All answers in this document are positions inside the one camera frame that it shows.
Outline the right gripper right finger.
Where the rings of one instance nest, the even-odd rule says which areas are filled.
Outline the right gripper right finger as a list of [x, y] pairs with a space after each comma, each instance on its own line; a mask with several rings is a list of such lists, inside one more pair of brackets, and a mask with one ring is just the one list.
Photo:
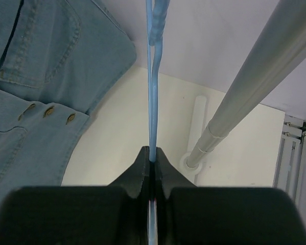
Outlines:
[[156, 151], [159, 244], [306, 244], [290, 197], [270, 187], [198, 187]]

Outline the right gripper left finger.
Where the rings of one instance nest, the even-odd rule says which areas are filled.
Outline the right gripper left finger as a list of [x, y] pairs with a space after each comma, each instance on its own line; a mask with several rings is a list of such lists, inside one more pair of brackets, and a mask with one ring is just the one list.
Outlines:
[[147, 244], [148, 148], [107, 186], [37, 186], [0, 206], [0, 244]]

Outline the blue denim skirt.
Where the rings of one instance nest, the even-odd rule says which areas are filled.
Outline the blue denim skirt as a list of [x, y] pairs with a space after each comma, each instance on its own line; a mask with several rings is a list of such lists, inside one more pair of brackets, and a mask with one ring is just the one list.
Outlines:
[[102, 1], [0, 1], [0, 201], [61, 184], [91, 114], [135, 60]]

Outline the blue hanger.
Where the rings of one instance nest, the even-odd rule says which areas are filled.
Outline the blue hanger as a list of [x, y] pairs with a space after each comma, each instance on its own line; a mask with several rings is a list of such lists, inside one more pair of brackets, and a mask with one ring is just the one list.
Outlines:
[[158, 244], [157, 203], [155, 197], [155, 162], [158, 129], [158, 75], [163, 52], [163, 32], [170, 1], [146, 1], [149, 167], [148, 244]]

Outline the metal clothes rack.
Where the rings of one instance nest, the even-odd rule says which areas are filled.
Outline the metal clothes rack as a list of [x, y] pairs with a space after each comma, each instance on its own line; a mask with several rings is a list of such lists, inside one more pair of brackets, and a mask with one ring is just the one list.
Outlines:
[[194, 182], [204, 157], [305, 59], [306, 1], [279, 1], [180, 172]]

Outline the aluminium side rail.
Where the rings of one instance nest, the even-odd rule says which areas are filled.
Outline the aluminium side rail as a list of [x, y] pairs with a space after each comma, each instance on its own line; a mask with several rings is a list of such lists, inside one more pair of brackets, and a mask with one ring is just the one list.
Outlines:
[[306, 121], [285, 115], [273, 187], [286, 192], [298, 206], [306, 158]]

